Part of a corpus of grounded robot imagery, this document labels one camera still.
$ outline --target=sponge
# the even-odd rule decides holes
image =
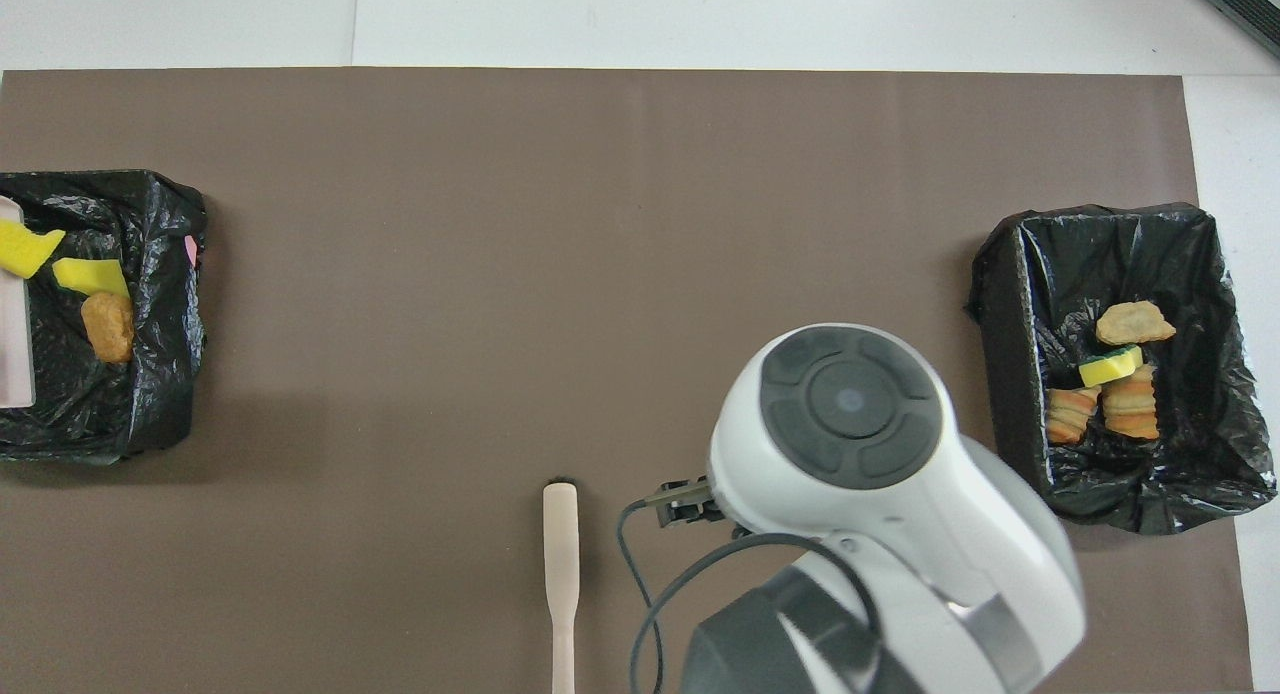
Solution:
[[[1091,357],[1080,365],[1080,382],[1097,387],[1129,376],[1142,366],[1142,350],[1135,344],[1116,350],[1101,357]]]
[[[36,234],[18,222],[0,220],[0,268],[31,279],[61,243],[67,232]]]
[[[60,257],[54,262],[54,278],[59,287],[77,289],[86,297],[99,292],[110,292],[118,297],[129,298],[129,287],[124,283],[124,271],[114,257],[108,260],[88,260],[87,257]]]

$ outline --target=brown paper mat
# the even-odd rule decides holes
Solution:
[[[151,166],[210,198],[193,435],[0,467],[9,694],[548,689],[539,496],[582,497],[579,685],[643,611],[618,508],[703,471],[771,337],[914,343],[991,442],[968,265],[1025,207],[1196,201],[1181,86],[695,70],[5,74],[0,169]],[[728,526],[631,529],[662,584]],[[1087,643],[1048,691],[1248,689],[1230,522],[1073,528]],[[690,626],[792,552],[745,554]]]

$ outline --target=black trash bag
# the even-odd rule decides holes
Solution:
[[[205,248],[201,193],[132,170],[0,174],[0,195],[33,232],[67,232],[27,280],[36,397],[0,410],[0,458],[105,465],[180,442],[205,343],[200,271],[187,251],[187,237]],[[83,295],[54,279],[60,257],[118,257],[133,298],[133,361],[93,355]]]
[[[1161,438],[1107,432],[1100,412],[1079,444],[1048,444],[1043,389],[1082,387],[1079,362],[1116,348],[1094,338],[1098,318],[1140,300],[1178,329],[1142,344]],[[997,449],[1060,516],[1174,534],[1275,498],[1211,215],[1171,204],[1010,216],[974,257],[965,309],[982,328]]]

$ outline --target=black cable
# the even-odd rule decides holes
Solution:
[[[639,499],[627,504],[622,510],[622,513],[618,515],[618,526],[616,534],[618,537],[618,549],[622,551],[622,560],[627,562],[627,567],[631,570],[631,576],[635,576],[636,586],[640,588],[640,597],[644,599],[645,609],[650,609],[653,608],[653,599],[649,598],[649,588],[645,586],[644,576],[640,576],[640,567],[636,567],[636,561],[635,558],[631,557],[631,549],[627,547],[626,535],[622,534],[622,526],[627,522],[627,517],[630,517],[632,513],[643,508],[645,508],[644,499]],[[653,644],[658,656],[658,679],[657,681],[654,681],[653,693],[659,694],[662,691],[664,656],[662,648],[662,631],[658,627],[658,622],[654,622],[653,625]]]
[[[640,694],[640,685],[636,681],[636,665],[640,661],[640,645],[644,644],[644,635],[646,631],[649,631],[649,627],[658,626],[658,613],[662,611],[662,608],[667,607],[667,603],[671,602],[671,599],[681,589],[685,589],[685,585],[690,584],[690,581],[695,576],[698,576],[699,574],[701,574],[703,571],[705,571],[722,558],[730,557],[741,551],[750,549],[754,547],[768,547],[772,544],[786,544],[791,547],[800,547],[801,549],[808,549],[818,554],[819,557],[827,560],[832,565],[835,565],[836,569],[838,569],[840,572],[844,574],[846,579],[849,579],[849,583],[852,584],[855,593],[858,593],[858,598],[861,599],[863,608],[867,609],[867,629],[868,631],[870,631],[872,635],[874,635],[877,649],[883,647],[883,633],[881,630],[879,609],[876,608],[876,602],[872,599],[872,593],[867,590],[867,585],[863,584],[861,577],[858,576],[858,572],[854,571],[854,567],[849,566],[849,562],[842,560],[840,554],[836,554],[835,552],[814,542],[813,539],[805,539],[804,537],[800,537],[797,534],[781,534],[781,533],[751,534],[750,537],[744,537],[728,544],[723,544],[723,547],[713,551],[712,553],[707,554],[703,558],[699,558],[696,562],[690,565],[689,569],[681,572],[680,576],[677,576],[671,584],[668,584],[667,588],[663,589],[662,594],[658,595],[658,601],[654,602],[653,607],[649,607],[649,615],[645,617],[644,625],[640,626],[640,631],[636,634],[635,644],[631,645],[631,668],[630,668],[631,694]],[[662,689],[659,682],[659,686],[654,688],[654,694],[660,694],[660,693]]]

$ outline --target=fried food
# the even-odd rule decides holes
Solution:
[[[1156,366],[1144,362],[1133,375],[1102,384],[1106,428],[1134,439],[1158,439],[1156,428]]]
[[[1100,387],[1084,389],[1047,389],[1050,444],[1075,444],[1084,438],[1084,428],[1098,410]]]
[[[1097,325],[1098,341],[1107,344],[1160,342],[1176,332],[1152,302],[1125,302],[1107,307]]]
[[[127,362],[133,359],[133,302],[110,292],[99,292],[81,305],[84,333],[97,359]]]

